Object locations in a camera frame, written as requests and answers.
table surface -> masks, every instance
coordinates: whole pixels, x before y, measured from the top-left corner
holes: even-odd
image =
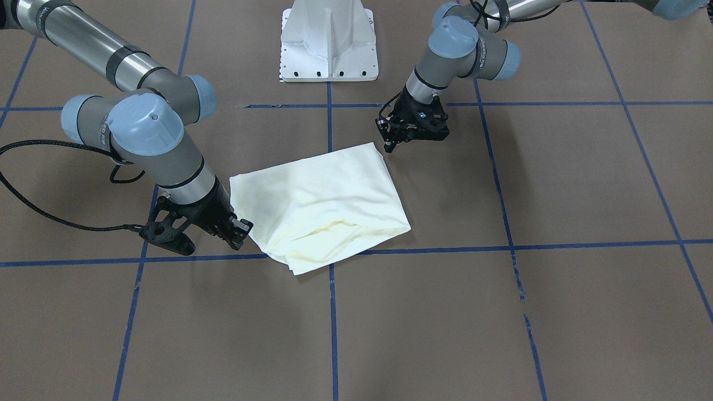
[[[374,118],[434,1],[365,1],[380,75],[280,83],[291,1],[82,1],[219,100],[188,127],[224,183],[381,138]],[[0,191],[2,400],[710,400],[713,26],[563,4],[498,34],[509,81],[443,94],[451,135],[385,155],[412,231],[294,277],[199,230],[194,256],[47,220]],[[60,111],[117,94],[46,40],[0,32],[0,144],[65,139]],[[145,222],[149,179],[103,156],[3,155],[32,201],[87,225]],[[129,176],[135,170],[127,168]]]

grid line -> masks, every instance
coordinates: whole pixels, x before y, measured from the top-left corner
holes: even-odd
[[[183,74],[183,65],[185,63],[185,56],[186,53],[188,52],[188,43],[190,41],[190,32],[191,28],[193,26],[193,14],[195,13],[195,0],[191,0],[190,2],[190,11],[188,12],[188,23],[186,26],[185,30],[185,38],[183,39],[183,48],[181,49],[181,55],[180,55],[180,61],[178,64],[178,70],[177,73],[179,76]],[[158,186],[154,185],[153,186],[153,194],[151,196],[151,204],[149,207],[149,213],[151,213],[151,210],[153,209],[153,206],[156,203],[156,198],[158,197]],[[126,323],[126,333],[124,335],[124,343],[123,347],[121,350],[121,358],[119,361],[119,368],[116,373],[116,383],[114,384],[114,395],[112,398],[112,401],[118,401],[119,400],[119,394],[121,392],[121,383],[123,381],[123,373],[124,369],[126,366],[126,358],[128,356],[128,349],[129,349],[129,343],[131,341],[131,331],[133,329],[133,320],[134,316],[136,314],[136,308],[138,305],[138,296],[139,296],[139,291],[140,291],[140,283],[141,283],[141,278],[143,277],[143,268],[146,263],[146,251],[148,249],[148,242],[144,240],[143,246],[141,248],[141,257],[140,257],[140,262],[138,265],[138,270],[136,272],[136,282],[134,285],[134,291],[133,291],[133,296],[131,298],[131,306],[129,308],[129,317],[128,321]]]
[[[685,245],[713,245],[713,238],[682,240]],[[679,245],[678,240],[630,241],[612,243],[560,243],[560,244],[532,244],[515,245],[515,250],[553,250],[553,249],[583,249],[583,248],[636,248],[646,246]],[[475,246],[461,248],[404,248],[404,249],[369,249],[358,255],[411,255],[420,253],[482,253],[501,252],[510,250],[508,245]],[[146,263],[176,263],[176,262],[205,262],[211,260],[254,260],[265,259],[264,253],[227,255],[199,255],[199,256],[147,256]],[[14,262],[0,262],[0,268],[32,268],[47,266],[71,265],[108,265],[121,263],[139,263],[140,258],[106,258],[106,259],[75,259],[75,260],[20,260]]]
[[[713,101],[627,101],[629,106],[713,106]],[[486,101],[451,102],[446,107],[503,107],[503,106],[619,106],[621,101]],[[379,108],[383,103],[304,103],[304,104],[249,104],[244,108]],[[1,107],[0,111],[61,111],[62,106]]]
[[[20,87],[20,81],[22,81],[22,76],[25,74],[27,64],[30,62],[32,52],[35,50],[37,39],[37,37],[34,37],[32,39],[32,43],[30,43],[30,49],[28,49],[27,54],[25,55],[25,59],[22,61],[22,67],[20,67],[20,72],[17,73],[17,79],[15,80],[15,84],[13,84],[12,86],[12,91],[10,91],[10,97],[7,98],[7,103],[5,103],[2,115],[0,115],[0,128],[2,128],[2,125],[5,123],[5,118],[7,118],[7,115],[10,112],[10,106],[12,106],[12,101],[15,100],[17,89]]]
[[[636,125],[634,124],[634,119],[632,118],[631,113],[629,111],[629,106],[627,105],[626,100],[624,99],[624,95],[621,91],[621,88],[619,87],[619,83],[617,82],[617,79],[614,76],[614,71],[612,70],[612,66],[611,66],[611,64],[609,64],[609,59],[607,58],[607,55],[604,52],[604,47],[602,46],[602,43],[599,40],[599,36],[597,35],[597,30],[595,29],[594,24],[592,23],[592,19],[589,17],[589,13],[587,12],[587,8],[585,7],[584,2],[580,2],[580,6],[582,7],[582,11],[584,12],[587,22],[589,23],[589,27],[592,30],[592,35],[594,35],[594,40],[597,42],[597,47],[599,48],[599,52],[602,54],[602,58],[604,59],[604,64],[606,64],[606,66],[607,66],[607,70],[609,71],[609,75],[612,78],[614,87],[617,90],[619,99],[621,100],[621,105],[624,107],[624,112],[626,113],[626,116],[629,120],[629,124],[631,125],[631,129],[634,133],[634,137],[636,138],[636,142],[639,146],[639,150],[641,151],[641,155],[644,158],[646,167],[648,168],[649,174],[651,175],[651,179],[653,180],[654,186],[656,187],[656,191],[659,194],[659,198],[661,199],[661,204],[663,205],[664,209],[666,210],[666,215],[668,216],[669,222],[671,223],[671,228],[673,229],[674,234],[676,235],[676,240],[678,242],[679,247],[681,248],[683,257],[686,260],[686,264],[688,265],[688,270],[691,273],[691,276],[692,276],[693,281],[696,285],[696,288],[698,289],[698,293],[701,297],[701,301],[703,302],[703,306],[705,307],[706,311],[708,312],[708,318],[710,319],[711,323],[713,323],[713,310],[711,310],[711,305],[708,302],[706,293],[703,290],[700,280],[698,279],[698,274],[696,274],[696,270],[693,267],[693,263],[691,263],[691,259],[688,256],[688,252],[686,251],[686,246],[683,243],[681,234],[678,231],[676,222],[674,221],[673,215],[671,214],[671,210],[668,206],[668,202],[666,201],[666,198],[664,197],[664,193],[663,193],[663,190],[661,189],[661,185],[659,184],[659,181],[656,178],[654,168],[649,160],[649,157],[646,154],[646,149],[644,148],[644,143],[642,142],[641,137],[639,136],[639,131],[636,129]]]
[[[515,243],[513,242],[513,234],[510,230],[510,222],[508,221],[508,211],[505,207],[505,198],[503,197],[503,189],[500,185],[500,178],[498,177],[498,166],[495,161],[495,153],[493,152],[493,144],[490,139],[490,131],[488,130],[488,121],[486,119],[486,112],[483,109],[481,91],[478,88],[478,81],[473,80],[473,88],[476,91],[476,98],[478,99],[478,110],[481,114],[481,123],[483,124],[483,135],[486,139],[486,145],[488,147],[488,157],[490,157],[491,165],[493,168],[493,179],[495,181],[495,187],[498,191],[498,197],[500,199],[500,208],[503,212],[503,224],[505,225],[505,234],[508,237],[508,249],[510,251],[510,258],[513,262],[513,270],[515,271],[515,281],[518,284],[518,290],[520,291],[520,300],[525,299],[525,288],[523,287],[523,282],[520,280],[520,271],[518,269],[518,257],[515,253]]]
[[[545,389],[545,379],[542,375],[542,366],[540,365],[540,355],[537,352],[537,345],[535,344],[535,337],[533,336],[533,326],[530,322],[530,318],[525,314],[525,327],[528,331],[528,339],[530,340],[530,349],[533,353],[533,360],[535,362],[535,371],[537,372],[537,381],[540,383],[540,395],[542,396],[542,401],[547,401],[547,389]]]
[[[332,141],[332,82],[327,82],[327,153],[331,153]],[[329,321],[332,326],[332,401],[339,401],[339,354],[337,343],[337,288],[334,263],[329,265]]]
[[[503,211],[503,224],[505,225],[505,232],[506,232],[506,235],[508,236],[508,248],[509,248],[510,257],[511,257],[511,260],[513,263],[513,270],[515,271],[515,281],[517,282],[518,290],[520,291],[520,301],[522,302],[525,300],[525,288],[523,286],[522,280],[520,279],[520,271],[518,269],[518,259],[517,259],[517,254],[515,252],[515,250],[517,248],[515,247],[515,243],[513,241],[513,234],[510,230],[510,223],[508,222],[508,212],[505,207],[505,197],[503,196],[503,189],[501,188],[500,178],[498,177],[498,167],[496,165],[495,153],[493,152],[493,144],[492,144],[491,138],[490,138],[490,131],[488,130],[488,122],[486,120],[485,108],[483,106],[483,99],[481,98],[481,91],[480,91],[480,88],[478,87],[477,79],[473,80],[473,88],[475,89],[476,99],[478,100],[478,111],[480,112],[481,122],[483,123],[483,135],[485,136],[486,145],[488,146],[488,157],[490,158],[491,165],[493,167],[493,179],[495,181],[496,189],[498,191],[498,197],[500,198],[500,206]],[[528,316],[524,315],[524,317],[525,317],[525,328],[528,332],[528,338],[530,340],[530,351],[532,352],[533,362],[535,363],[535,372],[537,373],[538,385],[540,387],[540,395],[541,395],[543,401],[547,401],[547,390],[545,387],[545,379],[542,375],[542,369],[540,366],[540,358],[537,353],[537,345],[535,344],[535,339],[532,335],[532,325],[530,323],[530,319],[528,318]]]

folded towel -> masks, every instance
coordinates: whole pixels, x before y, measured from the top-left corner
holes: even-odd
[[[230,193],[250,237],[295,275],[411,230],[373,143],[231,177]]]

blue joint cap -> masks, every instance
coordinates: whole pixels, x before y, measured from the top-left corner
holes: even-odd
[[[72,141],[84,144],[82,138],[79,136],[77,118],[79,117],[79,109],[82,108],[84,102],[86,102],[88,98],[93,98],[94,96],[96,95],[74,96],[69,99],[69,101],[62,108],[62,115],[60,117],[62,129]]]
[[[520,48],[511,41],[505,42],[508,44],[508,52],[505,54],[503,67],[500,69],[498,75],[493,78],[493,81],[505,81],[506,79],[512,78],[518,70],[518,67],[520,67],[520,60],[522,59]]]
[[[436,10],[434,18],[431,20],[431,27],[433,27],[433,29],[436,29],[438,23],[441,22],[441,20],[446,16],[448,10],[452,9],[455,6],[460,6],[460,4],[456,3],[455,1],[449,1],[448,3],[445,3],[444,5],[440,6]]]
[[[459,59],[476,49],[478,29],[458,16],[447,16],[429,37],[429,48],[446,59]]]
[[[708,0],[659,0],[651,12],[655,16],[674,21],[693,14],[693,11],[706,4],[708,4]]]
[[[208,118],[215,113],[217,107],[217,97],[215,96],[215,90],[213,85],[208,82],[207,79],[200,75],[189,75],[187,76],[193,81],[195,89],[198,91],[198,102],[200,103],[200,113],[198,115],[198,121]]]
[[[180,117],[154,93],[123,99],[111,109],[107,122],[114,141],[139,156],[163,155],[183,139]]]

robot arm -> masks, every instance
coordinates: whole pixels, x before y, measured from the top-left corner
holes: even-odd
[[[252,224],[237,220],[225,188],[184,128],[215,110],[207,80],[177,76],[69,0],[1,1],[2,28],[47,38],[125,92],[77,96],[61,120],[75,142],[109,151],[117,163],[141,166],[158,184],[163,193],[140,236],[190,255],[195,246],[183,231],[194,224],[239,250]],[[157,221],[161,211],[168,215]],[[186,220],[174,228],[181,218]]]
[[[387,102],[391,113],[379,112],[376,127],[387,153],[398,143],[413,140],[442,141],[448,134],[448,114],[440,95],[458,78],[509,79],[520,66],[520,49],[493,33],[511,22],[546,16],[544,11],[565,0],[490,0],[482,5],[446,3],[431,21],[433,33],[421,59],[401,92]],[[665,19],[680,19],[704,6],[707,0],[635,0],[635,3]]]

